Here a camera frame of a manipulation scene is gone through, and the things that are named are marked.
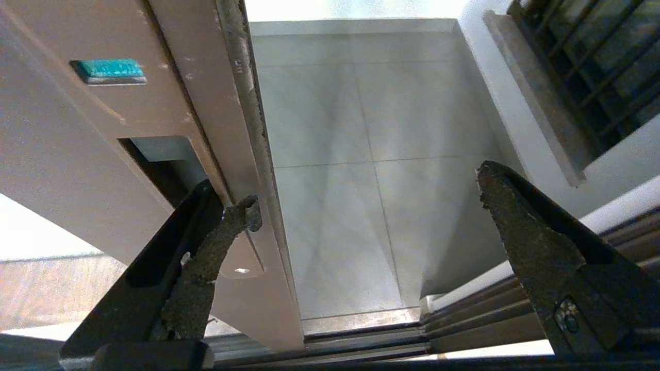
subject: window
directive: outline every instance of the window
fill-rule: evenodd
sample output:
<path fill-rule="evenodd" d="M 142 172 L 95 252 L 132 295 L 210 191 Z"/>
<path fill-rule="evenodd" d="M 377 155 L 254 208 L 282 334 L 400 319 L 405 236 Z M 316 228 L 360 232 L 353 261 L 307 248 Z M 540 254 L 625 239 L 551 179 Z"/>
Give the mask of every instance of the window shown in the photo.
<path fill-rule="evenodd" d="M 531 0 L 510 15 L 598 155 L 660 113 L 660 0 Z"/>

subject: white wall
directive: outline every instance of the white wall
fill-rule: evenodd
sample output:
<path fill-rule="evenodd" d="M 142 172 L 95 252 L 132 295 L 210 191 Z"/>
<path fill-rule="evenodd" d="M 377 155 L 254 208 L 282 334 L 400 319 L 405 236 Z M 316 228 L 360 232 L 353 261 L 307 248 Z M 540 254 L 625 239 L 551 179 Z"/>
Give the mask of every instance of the white wall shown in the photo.
<path fill-rule="evenodd" d="M 590 214 L 585 222 L 598 231 L 660 205 L 653 191 L 660 187 L 660 117 L 589 165 L 578 187 L 568 184 L 483 20 L 510 3 L 470 0 L 458 22 L 528 178 L 575 216 Z M 622 195 L 625 202 L 616 202 Z"/>
<path fill-rule="evenodd" d="M 250 22 L 458 18 L 469 0 L 246 0 Z"/>

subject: gray floor tile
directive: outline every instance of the gray floor tile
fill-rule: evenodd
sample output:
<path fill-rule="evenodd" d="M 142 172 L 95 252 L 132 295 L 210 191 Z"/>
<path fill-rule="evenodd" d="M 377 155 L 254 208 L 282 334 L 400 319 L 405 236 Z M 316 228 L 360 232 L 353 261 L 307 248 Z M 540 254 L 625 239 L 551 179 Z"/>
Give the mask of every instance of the gray floor tile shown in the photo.
<path fill-rule="evenodd" d="M 352 65 L 264 67 L 259 82 L 275 167 L 371 161 Z"/>
<path fill-rule="evenodd" d="M 302 317 L 400 308 L 374 165 L 275 175 Z"/>
<path fill-rule="evenodd" d="M 404 305 L 445 293 L 506 260 L 475 169 L 499 156 L 376 164 Z"/>
<path fill-rule="evenodd" d="M 459 56 L 455 37 L 449 32 L 394 32 L 350 35 L 356 63 L 441 61 Z"/>
<path fill-rule="evenodd" d="M 356 66 L 374 160 L 497 153 L 455 61 Z"/>
<path fill-rule="evenodd" d="M 347 35 L 255 36 L 252 44 L 257 69 L 352 62 Z"/>

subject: wooden floor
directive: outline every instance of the wooden floor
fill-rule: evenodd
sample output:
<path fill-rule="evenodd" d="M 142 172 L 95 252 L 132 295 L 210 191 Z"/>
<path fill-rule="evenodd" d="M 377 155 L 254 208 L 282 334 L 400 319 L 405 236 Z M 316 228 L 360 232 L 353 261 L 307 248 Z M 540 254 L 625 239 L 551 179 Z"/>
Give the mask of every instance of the wooden floor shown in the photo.
<path fill-rule="evenodd" d="M 0 331 L 82 321 L 124 269 L 107 255 L 0 262 Z"/>

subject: window sill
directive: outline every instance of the window sill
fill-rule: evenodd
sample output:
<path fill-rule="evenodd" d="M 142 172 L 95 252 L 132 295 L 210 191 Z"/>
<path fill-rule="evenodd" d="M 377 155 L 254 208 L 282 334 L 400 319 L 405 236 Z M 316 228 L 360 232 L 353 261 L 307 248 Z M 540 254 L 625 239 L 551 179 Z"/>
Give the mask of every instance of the window sill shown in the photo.
<path fill-rule="evenodd" d="M 513 18 L 490 11 L 484 15 L 484 21 L 567 182 L 579 186 L 585 180 L 583 170 L 596 159 L 586 135 L 565 107 Z"/>

